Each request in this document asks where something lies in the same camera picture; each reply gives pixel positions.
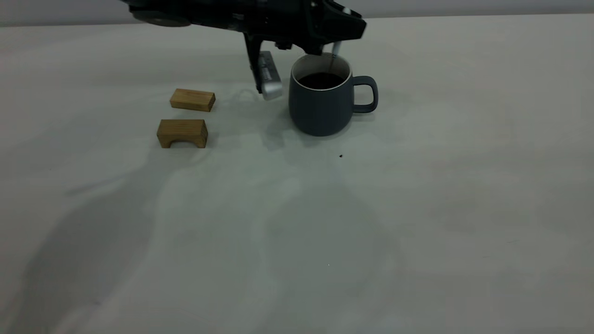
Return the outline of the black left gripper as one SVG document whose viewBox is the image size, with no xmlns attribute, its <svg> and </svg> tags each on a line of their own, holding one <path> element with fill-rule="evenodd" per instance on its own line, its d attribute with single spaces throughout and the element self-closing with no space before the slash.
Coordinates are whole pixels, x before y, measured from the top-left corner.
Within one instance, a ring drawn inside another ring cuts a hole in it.
<svg viewBox="0 0 594 334">
<path fill-rule="evenodd" d="M 315 32 L 315 17 L 321 9 L 318 0 L 244 0 L 244 37 L 248 55 L 256 55 L 263 41 L 272 41 L 278 49 L 293 45 L 307 54 L 320 55 L 324 45 L 361 39 L 367 27 L 362 15 L 335 0 L 325 0 L 329 13 L 356 19 L 325 19 L 323 39 Z"/>
</svg>

